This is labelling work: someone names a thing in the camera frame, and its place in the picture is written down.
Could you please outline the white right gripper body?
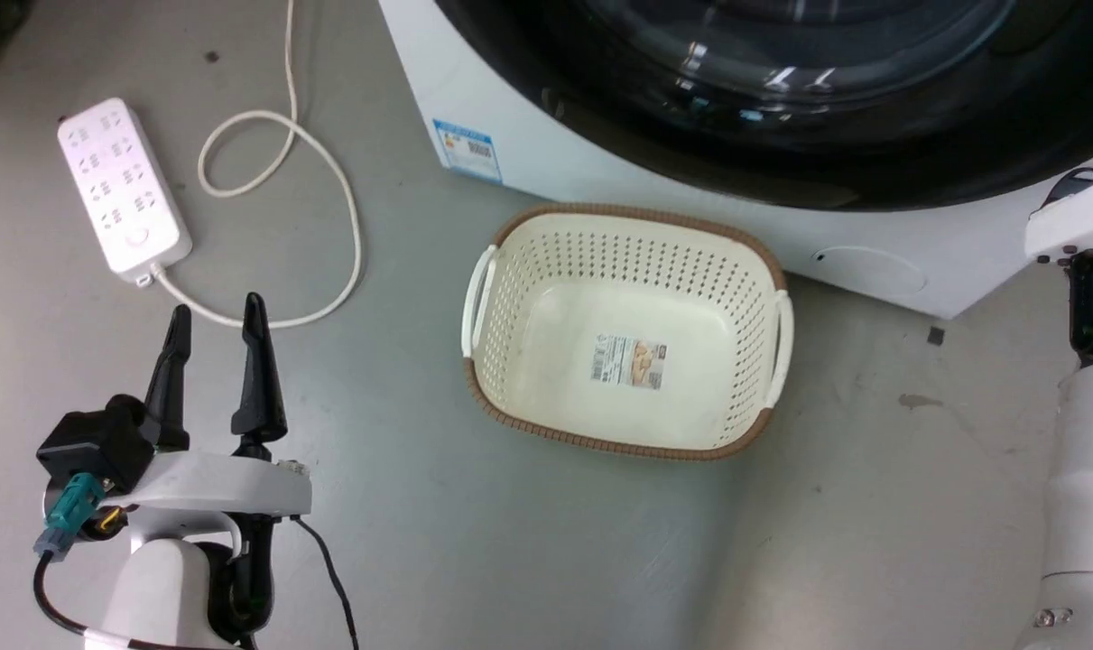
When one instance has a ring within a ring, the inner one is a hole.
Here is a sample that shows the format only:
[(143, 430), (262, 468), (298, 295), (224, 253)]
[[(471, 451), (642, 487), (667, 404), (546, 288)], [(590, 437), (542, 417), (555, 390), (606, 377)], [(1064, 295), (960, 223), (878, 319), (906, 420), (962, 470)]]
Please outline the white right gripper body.
[(1030, 214), (1024, 234), (1024, 259), (1051, 262), (1093, 248), (1093, 184), (1076, 194), (1053, 201)]

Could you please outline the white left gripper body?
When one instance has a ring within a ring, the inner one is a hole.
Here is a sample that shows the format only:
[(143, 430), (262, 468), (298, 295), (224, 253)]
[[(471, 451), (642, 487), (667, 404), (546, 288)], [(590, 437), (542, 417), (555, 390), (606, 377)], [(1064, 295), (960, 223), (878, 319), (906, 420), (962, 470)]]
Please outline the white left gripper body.
[(204, 534), (230, 534), (240, 544), (233, 515), (312, 513), (310, 471), (290, 460), (168, 452), (153, 457), (133, 491), (104, 505), (121, 507), (134, 544)]

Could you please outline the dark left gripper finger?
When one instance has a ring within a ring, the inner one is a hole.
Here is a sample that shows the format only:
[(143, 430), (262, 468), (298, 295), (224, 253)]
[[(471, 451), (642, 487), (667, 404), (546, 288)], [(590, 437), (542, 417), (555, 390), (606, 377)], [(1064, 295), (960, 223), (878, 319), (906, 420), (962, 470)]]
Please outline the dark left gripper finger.
[(158, 452), (184, 451), (189, 448), (189, 434), (184, 428), (184, 370), (191, 355), (192, 314), (179, 305), (171, 314), (165, 341), (155, 362), (153, 378), (146, 387), (146, 415), (142, 433)]
[(268, 444), (281, 440), (289, 424), (271, 324), (260, 293), (246, 294), (240, 338), (246, 354), (240, 403), (231, 416), (231, 432), (239, 439), (233, 456), (270, 462), (273, 454)]

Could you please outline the black round washing machine door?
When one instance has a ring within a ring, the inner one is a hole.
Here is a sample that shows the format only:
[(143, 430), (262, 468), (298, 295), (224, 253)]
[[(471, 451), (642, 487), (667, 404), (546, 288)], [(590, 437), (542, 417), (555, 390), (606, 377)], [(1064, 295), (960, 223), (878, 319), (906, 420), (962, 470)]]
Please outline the black round washing machine door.
[(549, 119), (791, 209), (937, 209), (1093, 157), (1093, 0), (435, 0)]

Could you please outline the white front-load washing machine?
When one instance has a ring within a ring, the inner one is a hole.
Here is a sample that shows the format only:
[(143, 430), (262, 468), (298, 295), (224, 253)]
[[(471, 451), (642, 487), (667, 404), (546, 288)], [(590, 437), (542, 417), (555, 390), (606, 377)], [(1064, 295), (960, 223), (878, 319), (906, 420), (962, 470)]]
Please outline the white front-load washing machine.
[(1029, 188), (937, 209), (791, 209), (703, 190), (620, 159), (552, 122), (471, 49), (435, 0), (377, 3), (444, 168), (434, 119), (491, 135), (506, 188), (557, 202), (714, 218), (753, 234), (785, 270), (819, 283), (811, 256), (822, 248), (866, 246), (898, 255), (921, 268), (927, 284), (913, 296), (877, 300), (947, 320), (1016, 275), (1025, 264), (1030, 214), (1066, 174), (1093, 164), (1092, 157)]

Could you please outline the white power strip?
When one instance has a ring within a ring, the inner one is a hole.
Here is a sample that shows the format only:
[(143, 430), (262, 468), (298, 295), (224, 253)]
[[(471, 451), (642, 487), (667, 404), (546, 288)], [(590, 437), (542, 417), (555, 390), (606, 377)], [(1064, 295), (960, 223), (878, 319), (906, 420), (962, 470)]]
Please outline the white power strip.
[(158, 272), (190, 255), (191, 235), (171, 185), (122, 98), (68, 116), (56, 135), (113, 275), (149, 287)]

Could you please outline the round white filter cover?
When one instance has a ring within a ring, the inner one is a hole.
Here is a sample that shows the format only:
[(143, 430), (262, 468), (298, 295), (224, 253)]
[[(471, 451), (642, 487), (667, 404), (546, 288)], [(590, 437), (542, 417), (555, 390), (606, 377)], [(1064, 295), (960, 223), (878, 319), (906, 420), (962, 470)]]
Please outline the round white filter cover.
[(866, 246), (831, 246), (811, 256), (816, 279), (875, 299), (901, 299), (924, 289), (921, 268), (898, 255)]

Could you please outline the blue energy label sticker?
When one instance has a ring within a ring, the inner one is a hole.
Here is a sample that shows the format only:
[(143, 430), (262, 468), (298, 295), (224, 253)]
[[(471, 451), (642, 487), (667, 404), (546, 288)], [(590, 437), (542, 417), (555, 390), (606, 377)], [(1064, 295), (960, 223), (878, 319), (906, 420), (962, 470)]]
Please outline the blue energy label sticker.
[(433, 120), (440, 156), (451, 172), (467, 174), (475, 180), (504, 185), (500, 157), (491, 135), (465, 126)]

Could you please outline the cream perforated laundry basket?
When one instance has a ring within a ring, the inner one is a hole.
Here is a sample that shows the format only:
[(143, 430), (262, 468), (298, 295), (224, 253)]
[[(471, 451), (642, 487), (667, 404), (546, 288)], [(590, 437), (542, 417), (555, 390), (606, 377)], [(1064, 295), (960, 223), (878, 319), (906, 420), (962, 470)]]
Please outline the cream perforated laundry basket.
[[(591, 379), (595, 336), (667, 345), (661, 390)], [(794, 305), (757, 237), (707, 218), (546, 203), (506, 222), (465, 292), (477, 403), (552, 441), (709, 461), (755, 440), (780, 403)]]

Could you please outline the printed product label sticker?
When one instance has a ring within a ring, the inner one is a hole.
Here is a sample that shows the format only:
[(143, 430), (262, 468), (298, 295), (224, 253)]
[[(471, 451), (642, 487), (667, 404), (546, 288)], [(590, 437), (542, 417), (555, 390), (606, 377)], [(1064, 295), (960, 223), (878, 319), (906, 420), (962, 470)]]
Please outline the printed product label sticker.
[(661, 390), (667, 345), (634, 336), (595, 336), (591, 379), (600, 385), (623, 385)]

